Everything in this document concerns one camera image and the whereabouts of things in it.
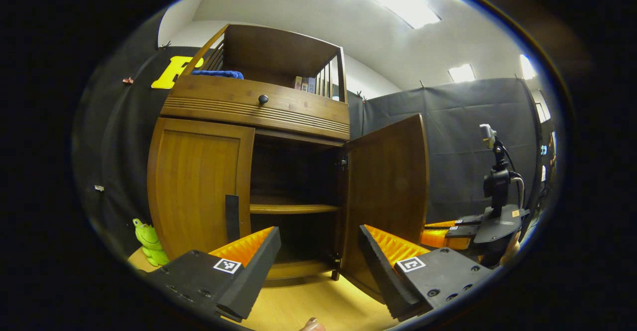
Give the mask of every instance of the cabinet shelf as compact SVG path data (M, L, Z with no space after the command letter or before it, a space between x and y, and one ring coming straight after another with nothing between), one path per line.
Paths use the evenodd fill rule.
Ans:
M307 215L336 212L341 207L326 204L250 204L253 215Z
M275 263L268 272L268 280L290 279L320 274L334 270L328 263L321 260L301 260L284 263Z

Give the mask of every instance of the white wall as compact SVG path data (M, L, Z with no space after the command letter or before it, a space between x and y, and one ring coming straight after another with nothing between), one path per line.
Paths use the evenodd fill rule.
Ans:
M157 41L159 45L166 45L173 36L193 22L195 11L201 4L201 0L179 0L172 4L164 14L159 24Z
M258 25L258 23L226 21L226 20L203 20L192 21L184 25L182 29L170 38L172 46L203 46L217 31L226 25L226 23L242 23L245 25ZM362 91L362 95L366 98L374 98L389 93L400 92L398 86L387 81L385 77L371 70L365 64L357 61L347 53L344 57L345 77L347 89L352 92Z

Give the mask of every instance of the plush toy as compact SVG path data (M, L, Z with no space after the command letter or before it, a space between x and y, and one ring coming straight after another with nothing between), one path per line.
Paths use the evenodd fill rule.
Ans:
M146 260L150 265L153 267L166 265L169 261L168 256L159 243L155 228L143 224L139 219L133 219L132 223L135 224L135 236L141 242L141 250L146 254Z

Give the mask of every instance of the person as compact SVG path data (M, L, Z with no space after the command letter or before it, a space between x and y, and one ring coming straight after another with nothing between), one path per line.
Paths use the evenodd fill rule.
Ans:
M325 331L325 326L320 324L317 318L311 318L305 323L305 326L299 331Z

